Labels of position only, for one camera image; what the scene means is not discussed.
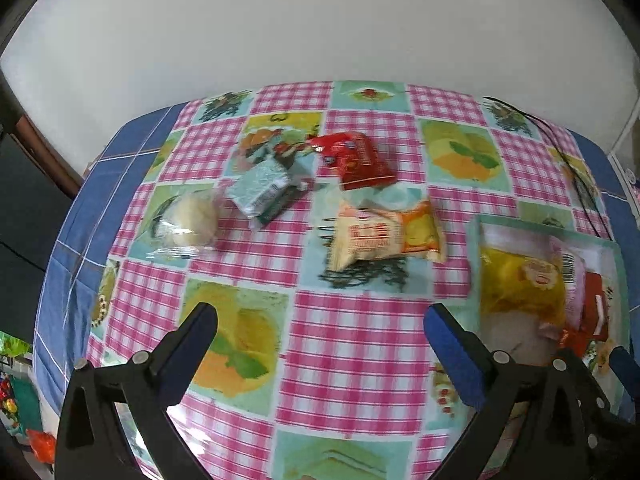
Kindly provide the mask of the clear bag white pastry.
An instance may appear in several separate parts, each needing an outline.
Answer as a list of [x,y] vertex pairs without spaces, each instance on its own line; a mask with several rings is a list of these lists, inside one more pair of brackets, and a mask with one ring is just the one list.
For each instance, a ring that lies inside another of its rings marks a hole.
[[196,190],[169,197],[154,210],[145,232],[152,258],[190,259],[211,248],[218,233],[217,194]]

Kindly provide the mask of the red white snack packet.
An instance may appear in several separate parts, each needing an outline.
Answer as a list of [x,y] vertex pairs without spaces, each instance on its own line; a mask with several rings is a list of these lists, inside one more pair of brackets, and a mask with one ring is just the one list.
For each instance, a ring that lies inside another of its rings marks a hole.
[[592,342],[608,340],[610,312],[600,274],[587,271],[584,284],[577,287],[577,295],[567,300],[565,307],[561,348],[582,358]]

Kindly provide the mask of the cream orange egg roll pack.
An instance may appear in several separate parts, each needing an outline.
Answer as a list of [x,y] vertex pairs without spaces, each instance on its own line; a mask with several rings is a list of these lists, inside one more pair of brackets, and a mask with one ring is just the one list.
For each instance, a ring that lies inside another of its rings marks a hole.
[[326,264],[329,271],[343,271],[357,261],[402,256],[446,261],[446,238],[430,200],[420,200],[408,210],[356,208],[341,201]]

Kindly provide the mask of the dark wooden door frame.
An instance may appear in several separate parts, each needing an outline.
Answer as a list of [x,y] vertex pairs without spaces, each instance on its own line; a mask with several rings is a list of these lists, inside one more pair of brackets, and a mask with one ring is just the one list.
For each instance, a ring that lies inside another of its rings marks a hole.
[[12,136],[57,188],[69,198],[77,196],[84,179],[52,148],[26,115],[17,119]]

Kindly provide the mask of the red crinkled candy bag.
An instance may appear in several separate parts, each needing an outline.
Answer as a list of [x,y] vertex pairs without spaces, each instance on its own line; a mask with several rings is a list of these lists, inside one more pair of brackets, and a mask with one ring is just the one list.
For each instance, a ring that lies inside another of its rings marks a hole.
[[397,174],[361,132],[343,131],[308,141],[322,162],[340,178],[344,191],[394,184]]

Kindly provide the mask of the silver green foil packet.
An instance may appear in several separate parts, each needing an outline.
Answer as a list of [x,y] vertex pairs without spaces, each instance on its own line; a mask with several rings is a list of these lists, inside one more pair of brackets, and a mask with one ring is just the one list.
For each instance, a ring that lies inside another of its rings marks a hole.
[[226,189],[226,197],[260,230],[280,216],[310,188],[310,181],[295,177],[275,158],[267,158]]

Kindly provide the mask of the yellow cake snack bag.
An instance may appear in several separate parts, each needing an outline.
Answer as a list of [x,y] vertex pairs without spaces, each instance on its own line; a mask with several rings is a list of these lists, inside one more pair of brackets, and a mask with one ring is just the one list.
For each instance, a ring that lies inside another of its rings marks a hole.
[[565,322],[565,287],[552,261],[547,233],[483,222],[480,234],[480,312],[520,312],[541,326]]

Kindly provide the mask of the pink snack pack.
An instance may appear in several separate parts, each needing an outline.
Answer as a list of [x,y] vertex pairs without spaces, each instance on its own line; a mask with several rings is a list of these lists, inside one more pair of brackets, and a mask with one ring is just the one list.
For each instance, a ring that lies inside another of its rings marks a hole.
[[557,237],[549,240],[553,263],[562,274],[565,287],[565,324],[578,330],[582,322],[586,291],[586,265],[581,255]]

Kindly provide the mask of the pink checkered fruit tablecloth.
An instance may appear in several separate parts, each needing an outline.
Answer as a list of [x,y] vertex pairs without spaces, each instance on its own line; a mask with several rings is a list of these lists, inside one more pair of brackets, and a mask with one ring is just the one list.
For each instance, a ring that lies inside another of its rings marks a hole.
[[[308,141],[366,134],[397,174],[382,208],[430,200],[447,259],[326,268],[344,194]],[[214,248],[149,256],[152,213],[282,156],[309,190],[252,230],[230,200]],[[478,214],[606,237],[610,222],[574,136],[510,106],[417,84],[320,81],[189,103],[134,192],[108,253],[88,336],[93,364],[153,348],[202,301],[219,333],[169,413],[218,479],[425,479],[462,419],[422,330],[435,300],[468,314],[466,226]]]

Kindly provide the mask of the blue plaid under cloth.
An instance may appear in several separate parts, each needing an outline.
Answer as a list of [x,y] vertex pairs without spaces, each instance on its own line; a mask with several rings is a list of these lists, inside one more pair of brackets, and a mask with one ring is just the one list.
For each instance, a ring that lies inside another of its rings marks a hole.
[[89,314],[116,233],[183,103],[130,120],[93,163],[56,236],[41,287],[34,330],[36,385],[62,410],[75,362],[85,355]]

